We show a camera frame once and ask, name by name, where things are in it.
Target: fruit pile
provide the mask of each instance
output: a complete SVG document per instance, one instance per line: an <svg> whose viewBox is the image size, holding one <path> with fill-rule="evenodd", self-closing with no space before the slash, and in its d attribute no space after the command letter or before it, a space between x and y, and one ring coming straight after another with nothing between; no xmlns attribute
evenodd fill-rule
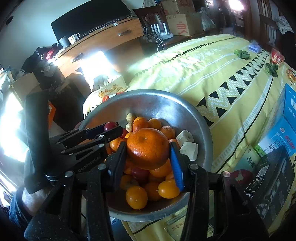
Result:
<svg viewBox="0 0 296 241"><path fill-rule="evenodd" d="M160 120L126 117L128 124L121 137L110 142L108 154L115 153L122 141L127 142L128 157L120 188L126 191L126 201L133 209L143 209L148 201L171 199L180 194L169 160L169 143L175 142L175 130L162 126ZM109 130L114 122L108 122Z"/></svg>

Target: bowl rim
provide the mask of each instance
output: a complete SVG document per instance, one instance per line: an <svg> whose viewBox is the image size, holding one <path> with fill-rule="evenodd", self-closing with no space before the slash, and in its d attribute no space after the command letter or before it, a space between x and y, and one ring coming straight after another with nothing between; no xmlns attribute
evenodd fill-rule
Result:
<svg viewBox="0 0 296 241"><path fill-rule="evenodd" d="M170 92L161 91L161 90L154 90L154 89L139 89L139 90L131 90L126 91L124 93L121 93L119 95L113 96L112 98L108 99L108 101L105 101L101 104L99 104L96 108L94 108L88 116L82 121L81 125L79 126L79 130L86 128L88 123L91 121L93 117L95 117L98 112L105 107L107 107L109 104L116 102L120 99L124 99L126 97L135 96L135 95L157 95L161 96L167 99L170 99L174 102L177 102L178 104L182 105L184 108L186 108L192 116L199 122L201 127L202 136L205 141L205 160L203 163L203 168L206 171L211 170L212 162L213 162L213 141L212 141L212 135L210 132L210 129L203 118L203 116L198 112L198 110L190 104L187 100L181 98L178 95L175 95ZM145 213L145 214L134 214L134 213L126 213L122 211L118 211L114 208L109 207L109 214L113 218L117 218L124 221L129 222L145 222L145 221L155 221L162 219L164 217L167 217L171 215L172 213L175 213L185 207L188 204L189 200L189 193L185 193L183 197L177 202L170 206L167 206L161 210L154 211L151 213Z"/></svg>

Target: drawer handle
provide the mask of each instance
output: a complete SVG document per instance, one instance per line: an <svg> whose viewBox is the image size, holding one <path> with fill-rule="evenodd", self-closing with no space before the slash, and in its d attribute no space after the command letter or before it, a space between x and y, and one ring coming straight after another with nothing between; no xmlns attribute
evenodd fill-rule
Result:
<svg viewBox="0 0 296 241"><path fill-rule="evenodd" d="M125 34L129 34L131 33L131 30L127 30L127 31L124 31L124 32L121 32L121 33L118 33L118 36L122 36L122 35L125 35Z"/></svg>
<svg viewBox="0 0 296 241"><path fill-rule="evenodd" d="M83 53L80 53L75 58L71 59L70 62L73 63L73 62L75 62L77 60L82 59L83 57L84 57L84 54Z"/></svg>

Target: black box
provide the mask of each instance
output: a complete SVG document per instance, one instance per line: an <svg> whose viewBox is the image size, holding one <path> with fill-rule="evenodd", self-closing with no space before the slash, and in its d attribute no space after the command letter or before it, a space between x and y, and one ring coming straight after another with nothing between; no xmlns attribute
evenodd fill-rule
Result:
<svg viewBox="0 0 296 241"><path fill-rule="evenodd" d="M265 155L258 164L258 171L245 193L269 228L283 207L295 177L285 147Z"/></svg>

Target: wooden drawer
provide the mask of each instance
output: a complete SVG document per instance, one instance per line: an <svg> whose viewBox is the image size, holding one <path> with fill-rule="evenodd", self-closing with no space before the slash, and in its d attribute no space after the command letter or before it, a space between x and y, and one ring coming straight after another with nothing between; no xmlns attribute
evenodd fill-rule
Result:
<svg viewBox="0 0 296 241"><path fill-rule="evenodd" d="M123 21L117 26L107 26L67 48L58 57L55 65L67 77L81 66L82 60L71 62L80 53L87 58L97 51L110 50L140 36L143 36L143 29L138 18Z"/></svg>

